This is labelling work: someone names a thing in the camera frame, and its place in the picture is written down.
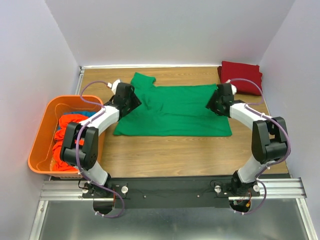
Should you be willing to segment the green t shirt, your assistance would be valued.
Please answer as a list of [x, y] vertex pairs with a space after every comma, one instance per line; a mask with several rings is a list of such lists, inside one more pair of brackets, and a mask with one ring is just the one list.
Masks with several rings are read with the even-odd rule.
[[216, 84], [156, 86], [156, 78], [136, 72], [131, 80], [141, 105], [116, 125], [115, 136], [229, 137], [225, 116], [206, 108]]

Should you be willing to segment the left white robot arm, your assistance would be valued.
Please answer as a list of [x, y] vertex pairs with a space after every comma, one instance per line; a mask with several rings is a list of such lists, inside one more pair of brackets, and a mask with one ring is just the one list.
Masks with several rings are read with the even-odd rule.
[[76, 167], [88, 184], [94, 185], [93, 191], [99, 197], [104, 198], [112, 193], [121, 198], [110, 185], [110, 174], [103, 170], [98, 162], [99, 137], [108, 127], [119, 122], [142, 103], [135, 94], [135, 88], [129, 83], [119, 79], [113, 83], [104, 81], [101, 83], [111, 89], [113, 96], [107, 103], [102, 104], [86, 100], [82, 94], [79, 95], [83, 102], [98, 106], [100, 109], [84, 121], [68, 123], [60, 159]]

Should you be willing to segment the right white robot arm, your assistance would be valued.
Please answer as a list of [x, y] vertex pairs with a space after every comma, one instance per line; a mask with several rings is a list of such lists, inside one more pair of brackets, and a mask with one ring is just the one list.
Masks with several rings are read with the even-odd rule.
[[251, 157], [236, 170], [229, 187], [232, 194], [241, 196], [252, 188], [259, 176], [269, 167], [284, 161], [291, 152], [286, 121], [260, 113], [241, 100], [235, 100], [237, 89], [231, 83], [217, 85], [206, 108], [218, 116], [242, 123], [251, 132]]

